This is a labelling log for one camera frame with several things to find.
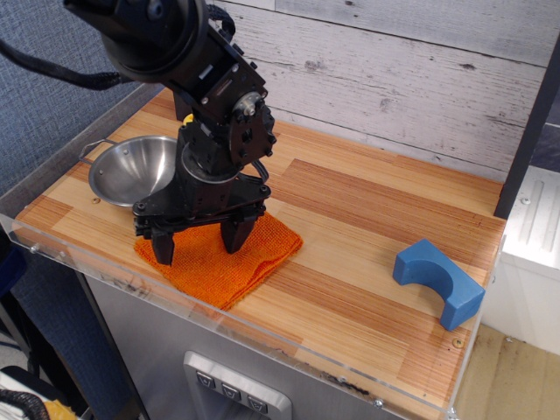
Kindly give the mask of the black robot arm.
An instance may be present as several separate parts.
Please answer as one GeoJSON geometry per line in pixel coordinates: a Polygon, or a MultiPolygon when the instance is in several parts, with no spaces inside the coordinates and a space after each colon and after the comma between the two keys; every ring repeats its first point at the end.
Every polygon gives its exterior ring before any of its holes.
{"type": "Polygon", "coordinates": [[[264,214],[270,189],[262,158],[276,139],[264,80],[231,42],[231,25],[214,28],[203,1],[68,1],[66,8],[100,32],[121,75],[169,88],[193,114],[178,131],[172,180],[133,206],[136,233],[166,265],[173,236],[191,227],[219,224],[227,252],[237,252],[264,214]]]}

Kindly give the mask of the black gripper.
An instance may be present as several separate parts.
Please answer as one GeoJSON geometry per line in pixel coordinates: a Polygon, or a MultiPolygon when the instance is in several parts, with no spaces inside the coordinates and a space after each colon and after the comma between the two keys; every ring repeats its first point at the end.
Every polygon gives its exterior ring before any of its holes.
{"type": "Polygon", "coordinates": [[[136,235],[151,238],[157,262],[171,265],[173,234],[220,223],[226,251],[238,252],[263,216],[264,201],[270,196],[267,170],[256,171],[256,175],[240,172],[219,184],[175,175],[165,188],[134,204],[136,235]]]}

